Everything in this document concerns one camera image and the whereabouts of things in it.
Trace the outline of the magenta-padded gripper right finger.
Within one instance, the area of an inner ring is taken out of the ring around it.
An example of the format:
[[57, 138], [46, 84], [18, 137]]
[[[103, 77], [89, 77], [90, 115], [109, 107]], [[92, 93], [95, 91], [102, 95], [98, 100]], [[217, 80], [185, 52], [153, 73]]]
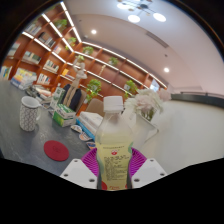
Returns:
[[141, 188], [167, 175], [155, 158], [147, 159], [137, 149], [132, 149], [128, 172], [132, 189]]

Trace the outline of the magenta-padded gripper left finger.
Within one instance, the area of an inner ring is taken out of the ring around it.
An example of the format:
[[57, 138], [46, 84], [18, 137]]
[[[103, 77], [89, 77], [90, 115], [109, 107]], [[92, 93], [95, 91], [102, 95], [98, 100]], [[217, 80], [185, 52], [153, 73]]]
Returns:
[[78, 186], [96, 189], [99, 165], [96, 158], [97, 149], [87, 152], [81, 159], [73, 159], [60, 175], [61, 178]]

